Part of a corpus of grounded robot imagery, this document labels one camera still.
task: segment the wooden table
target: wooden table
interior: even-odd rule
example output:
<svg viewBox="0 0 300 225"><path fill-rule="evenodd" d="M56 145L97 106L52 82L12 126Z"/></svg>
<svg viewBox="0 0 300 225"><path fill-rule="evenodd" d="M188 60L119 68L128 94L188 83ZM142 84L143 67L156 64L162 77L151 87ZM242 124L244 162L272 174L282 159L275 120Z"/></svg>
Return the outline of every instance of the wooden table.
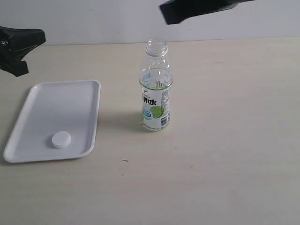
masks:
<svg viewBox="0 0 300 225"><path fill-rule="evenodd" d="M140 126L145 44L41 46L0 71L3 151L31 86L101 82L94 150L0 164L1 225L299 225L300 37L169 43L172 118Z"/></svg>

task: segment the white wall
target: white wall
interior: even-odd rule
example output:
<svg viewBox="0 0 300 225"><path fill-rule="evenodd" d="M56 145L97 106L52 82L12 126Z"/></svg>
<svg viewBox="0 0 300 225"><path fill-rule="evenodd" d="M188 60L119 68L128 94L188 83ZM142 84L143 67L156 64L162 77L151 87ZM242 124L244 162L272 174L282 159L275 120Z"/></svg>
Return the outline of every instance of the white wall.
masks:
<svg viewBox="0 0 300 225"><path fill-rule="evenodd" d="M166 25L166 0L3 0L0 26L41 28L48 45L300 36L300 0L257 0Z"/></svg>

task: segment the clear plastic bottle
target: clear plastic bottle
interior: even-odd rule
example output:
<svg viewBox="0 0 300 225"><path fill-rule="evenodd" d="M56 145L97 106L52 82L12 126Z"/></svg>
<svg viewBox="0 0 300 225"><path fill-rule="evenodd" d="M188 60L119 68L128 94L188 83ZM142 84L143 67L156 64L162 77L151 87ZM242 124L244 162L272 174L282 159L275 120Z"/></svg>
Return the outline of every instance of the clear plastic bottle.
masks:
<svg viewBox="0 0 300 225"><path fill-rule="evenodd" d="M150 39L140 69L142 86L142 123L154 131L164 129L170 121L170 89L173 78L164 40Z"/></svg>

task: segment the bottle opening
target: bottle opening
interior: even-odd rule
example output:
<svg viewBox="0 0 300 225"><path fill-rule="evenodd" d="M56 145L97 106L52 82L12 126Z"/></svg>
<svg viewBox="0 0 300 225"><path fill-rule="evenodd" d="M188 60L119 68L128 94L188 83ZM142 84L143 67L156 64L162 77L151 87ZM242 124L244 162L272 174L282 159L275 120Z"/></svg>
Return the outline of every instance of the bottle opening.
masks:
<svg viewBox="0 0 300 225"><path fill-rule="evenodd" d="M167 43L160 38L150 39L146 46L146 53L152 57L163 57L167 54Z"/></svg>

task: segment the bottle label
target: bottle label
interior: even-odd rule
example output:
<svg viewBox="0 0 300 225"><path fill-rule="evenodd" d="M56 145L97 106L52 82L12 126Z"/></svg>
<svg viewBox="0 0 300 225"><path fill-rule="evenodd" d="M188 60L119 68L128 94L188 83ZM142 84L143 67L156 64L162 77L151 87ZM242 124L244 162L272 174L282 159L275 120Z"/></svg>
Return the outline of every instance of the bottle label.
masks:
<svg viewBox="0 0 300 225"><path fill-rule="evenodd" d="M151 130L161 130L170 121L170 90L151 90L142 87L142 122Z"/></svg>

